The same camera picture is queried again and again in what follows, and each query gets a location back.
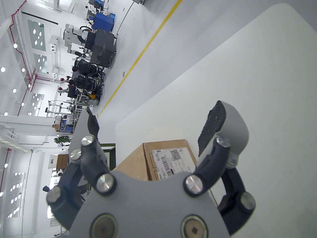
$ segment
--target potted plant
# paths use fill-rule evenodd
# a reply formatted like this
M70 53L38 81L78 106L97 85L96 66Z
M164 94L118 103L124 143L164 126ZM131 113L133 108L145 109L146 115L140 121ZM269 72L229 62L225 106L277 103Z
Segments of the potted plant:
M54 138L54 142L57 144L61 144L62 146L69 146L69 144L64 143L70 143L71 138L67 135L61 135L56 138Z

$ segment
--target gray floor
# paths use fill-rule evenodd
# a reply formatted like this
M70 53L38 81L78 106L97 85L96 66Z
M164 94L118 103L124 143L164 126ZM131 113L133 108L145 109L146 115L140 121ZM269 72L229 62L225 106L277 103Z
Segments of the gray floor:
M122 81L123 72L128 72L176 1L146 0L144 6L132 5L119 31L118 53L107 74L102 102L94 113L104 108ZM184 0L99 117L101 141L115 142L117 122L278 3L291 5L317 30L317 0ZM116 32L131 1L110 0L110 4L117 14ZM216 75L225 71L221 66L215 70Z

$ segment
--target gripper pad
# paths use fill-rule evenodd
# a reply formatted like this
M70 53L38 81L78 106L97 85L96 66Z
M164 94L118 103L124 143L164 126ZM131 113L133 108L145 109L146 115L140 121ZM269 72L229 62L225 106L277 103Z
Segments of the gripper pad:
M209 112L205 126L198 138L199 154L201 155L207 144L216 132L219 132L226 120L226 109L221 101L217 101L214 108Z

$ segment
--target black rubber pad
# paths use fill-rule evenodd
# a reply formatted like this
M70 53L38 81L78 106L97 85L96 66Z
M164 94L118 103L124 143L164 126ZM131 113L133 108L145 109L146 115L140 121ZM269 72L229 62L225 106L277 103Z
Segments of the black rubber pad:
M209 112L205 126L198 138L199 155L205 150L207 144L216 132L220 131L226 120L226 109L221 101L217 101L215 107Z
M98 139L99 125L97 122L96 116L92 114L89 108L87 108L87 112L89 113L88 118L88 131Z

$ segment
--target yellow floor line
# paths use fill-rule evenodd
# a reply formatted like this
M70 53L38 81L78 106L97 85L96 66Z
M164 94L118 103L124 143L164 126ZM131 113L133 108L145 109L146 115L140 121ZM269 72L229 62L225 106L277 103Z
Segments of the yellow floor line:
M173 13L176 11L176 9L179 7L179 5L182 3L183 0L178 0L176 2L176 4L173 6L173 8L171 9L171 11L167 14L167 16L165 17L165 19L163 20L163 22L161 23L161 25L159 26L159 28L155 31L155 33L153 34L152 38L149 40L149 42L146 44L146 46L144 47L144 49L142 50L142 52L140 53L140 55L138 56L138 58L135 60L134 64L131 66L131 68L129 69L129 71L126 73L126 75L123 77L121 83L119 84L119 86L116 88L116 90L114 91L114 93L111 95L110 99L108 100L108 102L106 103L106 105L102 108L101 112L99 113L99 115L97 116L97 119L100 117L100 115L102 114L102 112L105 110L105 108L107 107L107 105L111 102L112 98L116 95L117 91L119 90L119 88L121 87L121 85L123 84L123 82L126 80L126 78L129 76L129 74L131 73L131 71L133 70L133 68L137 65L137 63L139 62L139 60L141 59L141 57L144 55L144 53L146 52L146 50L148 49L148 47L151 45L151 43L153 42L153 40L155 39L155 37L158 35L158 33L161 31L161 29L164 27L164 25L167 23L167 21L171 18L171 16L173 15Z

